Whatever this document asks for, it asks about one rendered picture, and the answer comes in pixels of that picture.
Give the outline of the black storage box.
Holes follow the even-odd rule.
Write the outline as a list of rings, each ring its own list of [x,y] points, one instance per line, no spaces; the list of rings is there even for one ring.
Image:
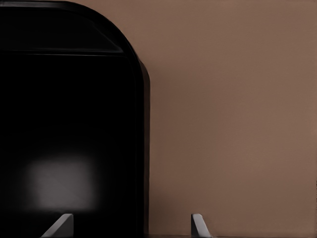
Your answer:
[[[144,238],[149,76],[123,33],[70,1],[0,0],[0,238]]]

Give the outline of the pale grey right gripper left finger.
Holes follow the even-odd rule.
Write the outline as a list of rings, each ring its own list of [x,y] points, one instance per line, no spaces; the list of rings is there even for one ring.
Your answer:
[[[73,214],[63,214],[51,227],[45,231],[42,238],[72,238],[74,236]]]

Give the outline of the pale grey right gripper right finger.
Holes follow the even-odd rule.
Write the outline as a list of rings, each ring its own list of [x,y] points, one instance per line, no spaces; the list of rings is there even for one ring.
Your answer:
[[[191,237],[211,237],[201,214],[191,214]]]

